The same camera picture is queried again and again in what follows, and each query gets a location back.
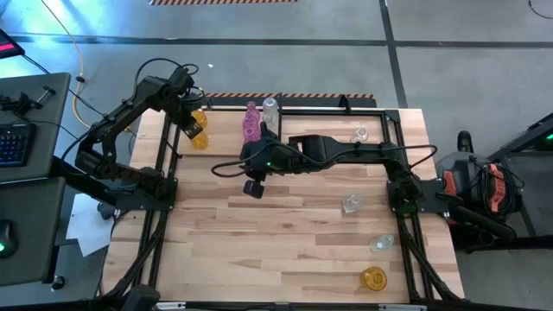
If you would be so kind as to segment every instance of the wood grain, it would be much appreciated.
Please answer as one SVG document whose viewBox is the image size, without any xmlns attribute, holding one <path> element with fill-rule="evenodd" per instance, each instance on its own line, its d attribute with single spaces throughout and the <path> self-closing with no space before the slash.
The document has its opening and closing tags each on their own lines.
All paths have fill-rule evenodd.
<svg viewBox="0 0 553 311">
<path fill-rule="evenodd" d="M 422 112 L 401 110 L 400 115 L 405 143 L 428 143 Z M 242 192 L 245 177 L 221 179 L 210 173 L 213 165 L 238 156 L 242 116 L 243 112 L 209 111 L 209 148 L 192 149 L 186 138 L 179 143 L 185 156 L 176 170 L 179 190 L 157 282 L 162 299 L 407 302 L 398 242 L 388 251 L 369 247 L 379 234 L 397 236 L 384 167 L 340 165 L 317 174 L 270 176 L 264 197 L 255 200 Z M 143 115 L 131 166 L 154 166 L 163 119 L 154 111 Z M 358 127 L 368 129 L 371 143 L 382 140 L 379 121 L 373 117 L 285 117 L 283 136 L 318 133 L 346 142 Z M 408 157 L 413 163 L 428 153 L 429 149 L 410 149 Z M 423 179 L 435 177 L 431 161 L 414 170 Z M 361 195 L 363 208 L 344 214 L 341 200 L 354 193 Z M 132 212 L 116 227 L 105 265 L 105 289 L 115 285 L 136 256 L 142 223 L 143 213 Z M 428 214 L 421 215 L 421 223 L 429 261 L 463 296 L 448 226 Z M 359 273 L 373 265 L 388 276 L 380 292 L 359 285 Z M 416 263 L 414 270 L 423 295 Z"/>
</svg>

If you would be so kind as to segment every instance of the orange warning stripe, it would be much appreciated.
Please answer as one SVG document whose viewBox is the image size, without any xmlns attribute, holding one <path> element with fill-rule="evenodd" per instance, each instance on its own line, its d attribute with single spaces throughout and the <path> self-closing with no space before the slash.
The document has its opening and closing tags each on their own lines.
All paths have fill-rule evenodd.
<svg viewBox="0 0 553 311">
<path fill-rule="evenodd" d="M 149 0 L 149 5 L 294 3 L 298 0 Z"/>
<path fill-rule="evenodd" d="M 207 93 L 208 98 L 268 98 L 279 93 Z M 283 93 L 284 98 L 338 98 L 338 93 Z M 344 94 L 348 98 L 372 98 L 372 94 Z"/>
</svg>

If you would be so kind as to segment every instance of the computer mouse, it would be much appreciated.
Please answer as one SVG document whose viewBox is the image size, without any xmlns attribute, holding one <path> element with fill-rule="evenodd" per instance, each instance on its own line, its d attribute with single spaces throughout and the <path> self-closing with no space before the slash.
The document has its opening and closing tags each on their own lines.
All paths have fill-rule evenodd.
<svg viewBox="0 0 553 311">
<path fill-rule="evenodd" d="M 14 223 L 0 219 L 0 259 L 11 257 L 17 251 L 17 238 Z"/>
</svg>

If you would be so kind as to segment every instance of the concrete floor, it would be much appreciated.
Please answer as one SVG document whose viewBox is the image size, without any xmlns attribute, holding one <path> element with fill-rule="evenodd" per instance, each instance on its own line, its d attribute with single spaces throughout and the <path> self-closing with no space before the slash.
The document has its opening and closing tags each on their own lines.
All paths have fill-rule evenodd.
<svg viewBox="0 0 553 311">
<path fill-rule="evenodd" d="M 379 0 L 172 7 L 151 7 L 147 0 L 48 3 L 74 35 L 390 39 L 385 35 Z M 551 1 L 533 3 L 543 14 L 553 16 Z M 526 0 L 388 0 L 387 4 L 398 41 L 553 41 L 553 21 L 534 15 Z M 35 1 L 12 1 L 0 18 L 0 28 L 12 35 L 64 34 Z M 83 97 L 100 111 L 110 111 L 130 95 L 140 64 L 151 57 L 169 57 L 198 64 L 200 72 L 195 79 L 208 92 L 363 92 L 373 93 L 379 107 L 397 108 L 397 85 L 388 48 L 380 45 L 269 45 L 259 41 L 240 45 L 80 44 L 88 81 Z M 28 56 L 51 72 L 70 72 L 73 76 L 79 72 L 72 44 L 44 37 L 22 46 Z M 477 152 L 488 156 L 527 125 L 551 113 L 552 51 L 524 45 L 397 48 L 407 105 L 423 109 L 430 141 L 440 148 L 436 159 L 455 150 L 460 130 L 472 131 Z M 171 70 L 168 64 L 156 63 L 147 67 L 145 74 L 164 76 Z M 0 77 L 38 73 L 21 58 L 0 61 Z M 95 120 L 85 107 L 81 110 L 86 120 Z M 69 101 L 62 124 L 76 135 L 86 130 L 74 118 Z M 126 150 L 129 138 L 120 137 L 118 148 Z M 61 132 L 56 155 L 71 141 Z M 120 154 L 121 162 L 129 161 L 130 155 Z M 73 158 L 74 153 L 67 159 L 71 162 Z M 91 297 L 103 255 L 99 251 L 82 258 L 78 247 L 64 247 L 58 265 L 59 273 L 68 279 L 63 290 L 50 293 L 48 286 L 40 284 L 3 288 L 0 306 Z M 553 251 L 458 254 L 458 262 L 468 299 L 553 308 Z"/>
</svg>

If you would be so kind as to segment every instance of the pink bottle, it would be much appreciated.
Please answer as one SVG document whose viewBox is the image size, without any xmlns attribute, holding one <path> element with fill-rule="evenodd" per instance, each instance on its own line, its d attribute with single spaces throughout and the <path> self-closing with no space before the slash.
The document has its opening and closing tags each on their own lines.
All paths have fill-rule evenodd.
<svg viewBox="0 0 553 311">
<path fill-rule="evenodd" d="M 261 139 L 261 128 L 259 128 L 259 121 L 261 115 L 257 110 L 256 103 L 248 102 L 246 104 L 248 108 L 245 112 L 244 121 L 242 121 L 242 129 L 244 130 L 244 143 L 256 142 Z"/>
</svg>

